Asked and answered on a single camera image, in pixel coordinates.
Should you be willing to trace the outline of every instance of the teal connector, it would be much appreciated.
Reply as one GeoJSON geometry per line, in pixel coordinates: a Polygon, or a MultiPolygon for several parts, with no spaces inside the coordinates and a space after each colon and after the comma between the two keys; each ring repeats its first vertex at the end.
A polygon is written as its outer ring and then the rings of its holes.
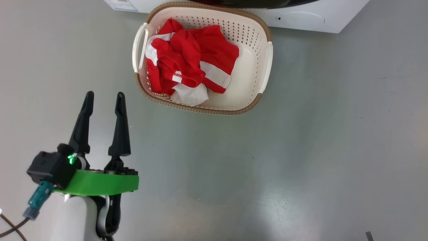
{"type": "Polygon", "coordinates": [[[29,207],[25,210],[23,216],[30,220],[36,220],[45,201],[55,190],[54,186],[47,182],[41,181],[34,194],[28,200],[29,207]]]}

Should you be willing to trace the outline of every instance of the label sticker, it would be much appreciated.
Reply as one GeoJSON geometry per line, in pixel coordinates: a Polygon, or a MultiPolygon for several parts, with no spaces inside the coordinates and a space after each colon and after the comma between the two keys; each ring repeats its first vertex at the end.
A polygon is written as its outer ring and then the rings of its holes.
{"type": "Polygon", "coordinates": [[[138,12],[129,0],[104,0],[114,10],[138,12]]]}

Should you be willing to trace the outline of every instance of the brown cable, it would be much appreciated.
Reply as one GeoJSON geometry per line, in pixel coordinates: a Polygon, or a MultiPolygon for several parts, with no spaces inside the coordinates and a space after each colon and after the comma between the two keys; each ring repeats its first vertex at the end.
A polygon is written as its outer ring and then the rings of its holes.
{"type": "MultiPolygon", "coordinates": [[[[15,228],[15,225],[6,216],[4,216],[3,214],[0,214],[0,217],[3,218],[3,220],[5,220],[7,224],[9,224],[9,226],[11,226],[12,228],[15,228]]],[[[25,238],[25,236],[22,234],[22,232],[19,231],[19,229],[17,229],[16,232],[18,233],[18,235],[21,237],[23,241],[28,241],[25,238]]]]}

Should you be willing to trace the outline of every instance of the green light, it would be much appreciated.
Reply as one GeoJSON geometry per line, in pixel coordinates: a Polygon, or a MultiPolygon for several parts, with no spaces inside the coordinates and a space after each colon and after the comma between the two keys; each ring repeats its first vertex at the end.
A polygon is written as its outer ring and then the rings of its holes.
{"type": "Polygon", "coordinates": [[[73,163],[74,163],[74,155],[70,155],[67,158],[70,159],[70,164],[73,165],[73,163]]]}

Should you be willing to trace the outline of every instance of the washing machine door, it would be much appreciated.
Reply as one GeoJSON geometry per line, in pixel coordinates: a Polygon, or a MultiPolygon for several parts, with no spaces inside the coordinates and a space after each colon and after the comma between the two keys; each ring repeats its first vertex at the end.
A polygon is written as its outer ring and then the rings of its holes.
{"type": "Polygon", "coordinates": [[[213,6],[243,9],[277,9],[312,3],[319,0],[191,0],[213,6]]]}

